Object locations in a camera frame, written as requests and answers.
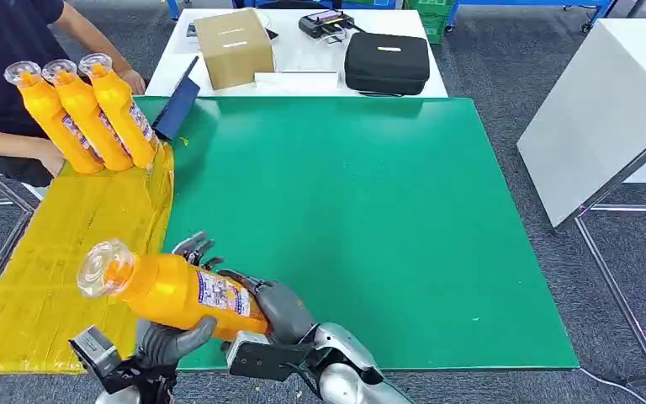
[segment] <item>green crate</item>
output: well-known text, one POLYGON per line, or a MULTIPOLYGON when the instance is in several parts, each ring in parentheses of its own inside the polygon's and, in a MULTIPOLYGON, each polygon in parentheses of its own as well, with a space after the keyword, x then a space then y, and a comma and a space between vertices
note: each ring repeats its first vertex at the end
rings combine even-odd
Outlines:
POLYGON ((447 15, 420 13, 420 19, 422 20, 422 27, 425 28, 425 32, 427 33, 427 40, 431 44, 438 44, 442 38, 442 34, 444 34, 444 24, 447 21, 447 15))
POLYGON ((404 8, 420 14, 447 15, 454 0, 405 0, 404 8))

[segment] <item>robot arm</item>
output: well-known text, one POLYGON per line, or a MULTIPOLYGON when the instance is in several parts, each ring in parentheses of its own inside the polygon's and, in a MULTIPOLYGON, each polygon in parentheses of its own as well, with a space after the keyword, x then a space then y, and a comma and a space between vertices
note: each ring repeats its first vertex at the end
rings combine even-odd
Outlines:
MULTIPOLYGON (((201 231, 172 252, 199 265, 213 245, 201 231)), ((202 267, 214 270, 221 261, 211 258, 202 267)), ((385 379, 362 343, 338 324, 315 323, 303 301, 286 284, 228 269, 218 274, 246 287, 271 325, 269 335, 239 332, 226 348, 232 375, 284 381, 295 373, 326 404, 412 403, 385 379)), ((169 404, 179 359, 206 343, 215 326, 215 319, 208 316, 188 331, 140 322, 138 349, 125 360, 95 326, 69 344, 88 373, 105 388, 97 404, 169 404)))

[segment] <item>black case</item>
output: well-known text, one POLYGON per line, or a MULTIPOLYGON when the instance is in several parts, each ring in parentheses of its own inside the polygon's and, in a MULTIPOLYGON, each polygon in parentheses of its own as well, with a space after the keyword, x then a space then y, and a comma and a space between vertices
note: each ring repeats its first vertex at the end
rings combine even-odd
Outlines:
POLYGON ((356 33, 345 58, 346 85, 361 92, 415 95, 430 78, 427 41, 356 33))

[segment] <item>yellow bottle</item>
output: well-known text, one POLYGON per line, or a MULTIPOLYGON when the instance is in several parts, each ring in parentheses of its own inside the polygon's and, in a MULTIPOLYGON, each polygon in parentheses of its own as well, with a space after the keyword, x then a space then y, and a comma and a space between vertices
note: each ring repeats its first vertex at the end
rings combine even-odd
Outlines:
POLYGON ((66 113, 58 93, 40 76, 40 67, 32 61, 17 61, 6 68, 3 76, 24 97, 24 106, 46 135, 81 174, 103 169, 103 160, 83 137, 66 113))
POLYGON ((58 59, 43 66, 42 74, 56 87, 63 108, 103 158, 105 167, 113 171, 132 167, 130 156, 98 106, 93 88, 78 77, 76 64, 58 59))
POLYGON ((93 82, 95 98, 130 152, 132 161, 137 167, 149 168, 160 142, 132 99, 130 85, 113 72, 110 56, 104 53, 85 56, 78 67, 93 82))
POLYGON ((112 295, 151 322, 190 329, 203 316, 216 318, 214 337, 232 341, 239 331, 265 333, 256 300, 232 279, 195 267, 173 254, 139 256, 120 240, 100 242, 77 276, 86 297, 112 295))

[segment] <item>green table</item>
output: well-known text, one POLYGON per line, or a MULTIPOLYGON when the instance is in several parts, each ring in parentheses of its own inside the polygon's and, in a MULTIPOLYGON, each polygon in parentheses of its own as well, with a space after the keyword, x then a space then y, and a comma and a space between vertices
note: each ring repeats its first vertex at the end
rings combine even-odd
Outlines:
POLYGON ((180 136, 163 250, 206 229, 385 369, 578 366, 470 99, 201 98, 180 136))

